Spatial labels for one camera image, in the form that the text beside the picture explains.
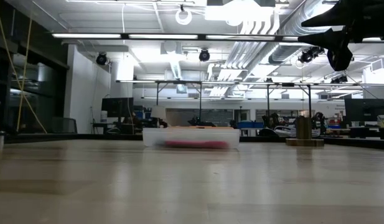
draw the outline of white ceiling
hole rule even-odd
[[[122,32],[123,25],[121,21],[122,5],[102,5],[84,2],[67,2],[66,0],[34,0],[37,7],[31,0],[7,0],[18,10],[29,14],[33,10],[33,18],[41,25],[52,32]],[[290,6],[281,11],[281,21],[289,14],[301,0],[289,0]],[[204,16],[193,13],[192,22],[186,26],[180,25],[175,19],[176,11],[160,11],[159,19],[162,23],[160,27],[159,20],[154,12],[153,6],[140,6],[145,8],[138,9],[133,6],[124,7],[124,26],[125,32],[148,32],[148,33],[195,33],[195,34],[236,34],[239,33],[241,26],[232,27],[224,21],[206,21]],[[159,10],[177,9],[177,6],[158,6]],[[163,73],[171,69],[167,62],[148,62],[146,57],[159,55],[161,41],[126,41],[122,40],[101,40],[91,43],[85,42],[85,45],[127,45],[137,56],[140,66],[136,67],[135,73],[142,75],[144,73]],[[208,48],[212,60],[226,60],[231,52],[233,42],[199,42],[184,41],[183,46],[192,46],[198,48]],[[384,55],[384,44],[350,44],[350,50],[355,55],[355,62],[349,67],[351,76],[360,80],[362,76],[362,67],[368,63],[358,62],[372,61],[373,57]],[[112,57],[121,57],[121,53],[111,54]],[[180,66],[183,70],[203,70],[207,71],[209,63],[200,63],[199,54],[188,54],[186,61],[181,61]],[[280,66],[276,72],[279,77],[288,77],[288,80],[297,80],[301,77],[312,77],[310,81],[318,80],[324,75],[333,73],[325,55],[315,59],[313,63],[303,69],[295,64],[295,58],[291,59],[288,65]]]

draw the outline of cable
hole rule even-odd
[[[34,110],[32,109],[31,107],[31,104],[29,102],[29,100],[26,98],[24,92],[23,92],[23,89],[22,89],[22,86],[20,84],[20,81],[19,81],[19,78],[17,76],[17,72],[16,72],[16,69],[14,67],[14,64],[13,64],[13,61],[12,61],[12,58],[11,58],[11,53],[9,52],[9,47],[7,46],[7,42],[6,42],[6,37],[5,37],[5,32],[4,32],[4,27],[2,25],[2,20],[1,20],[1,15],[0,15],[0,29],[1,29],[1,34],[2,34],[2,38],[4,39],[4,44],[5,44],[5,49],[6,49],[6,53],[7,53],[7,56],[8,56],[8,59],[9,59],[9,62],[11,63],[11,67],[13,69],[13,72],[15,74],[15,77],[16,77],[16,82],[17,84],[19,85],[19,88],[21,88],[21,95],[22,97],[24,97],[25,101],[27,102],[27,104],[29,105],[29,108],[32,112],[32,114],[34,115],[35,119],[37,120],[38,124],[41,126],[41,128],[44,130],[44,133],[47,134],[47,130],[45,130],[44,126],[41,124],[41,122],[39,121],[37,115],[35,114]],[[29,39],[30,39],[30,32],[29,32],[29,35],[27,37],[27,43],[29,43]],[[29,51],[29,44],[27,44],[26,46],[26,52]]]
[[[129,108],[129,95],[128,95],[128,83],[125,83],[125,92],[127,93],[127,108],[128,108],[128,113],[129,113],[129,118],[131,119],[131,125],[132,125],[132,135],[134,135],[135,130],[134,130],[134,121],[133,117],[131,114],[131,110]]]
[[[306,65],[304,65],[303,63],[301,63],[301,67],[300,67],[300,66],[297,65],[297,62],[298,62],[298,61],[299,61],[299,60],[296,60],[296,62],[295,62],[295,65],[296,65],[296,67],[297,67],[298,69],[303,69],[303,68],[305,68],[306,66],[308,66],[308,65],[310,64],[310,62],[306,63]]]
[[[125,4],[123,4],[123,8],[121,9],[121,22],[123,23],[123,33],[125,33],[124,7],[125,7]]]
[[[157,12],[169,12],[169,11],[178,11],[179,10],[179,9],[158,9],[158,10],[146,9],[146,8],[134,5],[134,4],[128,4],[128,6],[135,7],[137,9],[146,10],[146,11],[157,11]]]
[[[30,44],[30,34],[31,34],[31,25],[32,25],[32,13],[30,13],[30,23],[29,23],[29,36],[27,38],[27,46]],[[22,87],[21,91],[24,89],[24,81],[26,80],[26,69],[27,69],[27,59],[29,58],[29,51],[26,50],[26,58],[24,59],[24,66],[23,66],[23,78],[22,78]],[[20,97],[20,105],[19,105],[19,114],[17,115],[17,126],[16,131],[19,132],[20,127],[20,118],[22,114],[22,106],[23,106],[23,97]]]
[[[203,15],[203,16],[205,16],[205,13],[202,13],[202,12],[197,12],[196,10],[190,10],[191,12],[193,12],[193,13],[196,13],[196,14],[199,14],[199,15]]]
[[[95,56],[94,56],[94,55],[87,49],[87,47],[86,47],[85,44],[84,44],[84,41],[79,40],[79,42],[84,46],[85,51],[86,51],[88,54],[90,54],[91,57],[95,57]]]
[[[99,75],[99,67],[96,65],[96,76],[95,76],[95,84],[93,87],[93,94],[92,94],[92,103],[91,103],[91,113],[92,113],[92,123],[95,123],[95,117],[93,116],[93,105],[95,104],[95,93],[96,93],[96,85],[98,83],[98,75]]]

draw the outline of glass wall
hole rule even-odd
[[[52,133],[53,120],[63,116],[64,89],[61,86],[65,74],[59,74],[43,63],[31,62],[30,60],[28,60],[24,73],[24,60],[25,56],[23,55],[13,55],[17,78],[16,74],[11,72],[7,124],[14,129],[17,128],[19,108],[21,107],[20,133],[43,133],[44,129],[41,125],[48,133]],[[24,85],[24,95],[31,108],[25,99],[21,102],[20,89],[22,85]]]
[[[193,118],[199,117],[199,109],[170,109],[167,108],[167,122],[171,126],[190,126]],[[228,127],[233,119],[233,110],[202,109],[202,122],[211,122],[217,127]]]

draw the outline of desk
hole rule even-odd
[[[377,127],[351,127],[351,138],[378,137],[384,139],[384,128]]]
[[[243,131],[248,131],[247,136],[251,135],[250,131],[255,131],[255,136],[256,136],[258,134],[258,133],[256,133],[256,131],[262,130],[262,129],[264,129],[264,128],[240,128],[240,132],[241,132],[240,136],[243,136]]]
[[[91,123],[92,124],[92,133],[95,134],[95,129],[96,132],[99,134],[98,128],[103,128],[103,133],[106,134],[106,132],[115,126],[113,123]]]

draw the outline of white wall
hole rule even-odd
[[[100,120],[102,98],[110,92],[111,75],[93,59],[82,55],[75,45],[69,45],[64,116],[76,119],[81,134],[91,133],[93,118]]]

